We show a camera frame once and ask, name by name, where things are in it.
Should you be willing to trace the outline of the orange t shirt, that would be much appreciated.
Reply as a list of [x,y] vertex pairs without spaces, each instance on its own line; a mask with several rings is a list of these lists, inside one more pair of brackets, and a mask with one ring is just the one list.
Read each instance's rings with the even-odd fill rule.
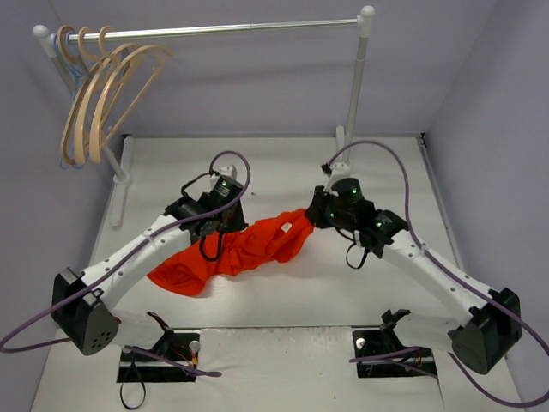
[[169,257],[148,279],[169,292],[197,296],[215,276],[237,276],[266,263],[291,261],[313,231],[304,209],[285,211],[241,232],[210,234]]

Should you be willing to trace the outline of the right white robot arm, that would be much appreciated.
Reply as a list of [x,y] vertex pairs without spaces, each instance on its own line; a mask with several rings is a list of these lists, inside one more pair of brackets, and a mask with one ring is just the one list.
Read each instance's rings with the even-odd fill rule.
[[445,351],[468,369],[486,375],[521,339],[517,294],[476,281],[415,239],[399,215],[364,198],[357,179],[340,179],[330,189],[316,186],[305,215],[316,228],[349,232],[365,256],[400,269],[448,311],[446,317],[420,316],[409,309],[386,311],[379,333],[385,351]]

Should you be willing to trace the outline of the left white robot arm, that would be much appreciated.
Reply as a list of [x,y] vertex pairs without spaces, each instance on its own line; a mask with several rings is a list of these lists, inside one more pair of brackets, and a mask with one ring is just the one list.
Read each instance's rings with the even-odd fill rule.
[[168,258],[212,233],[245,229],[240,197],[244,185],[220,175],[198,200],[182,195],[148,228],[103,261],[79,273],[65,269],[54,279],[52,318],[80,352],[89,356],[113,344],[138,347],[150,359],[171,351],[174,330],[159,315],[123,312],[123,296]]

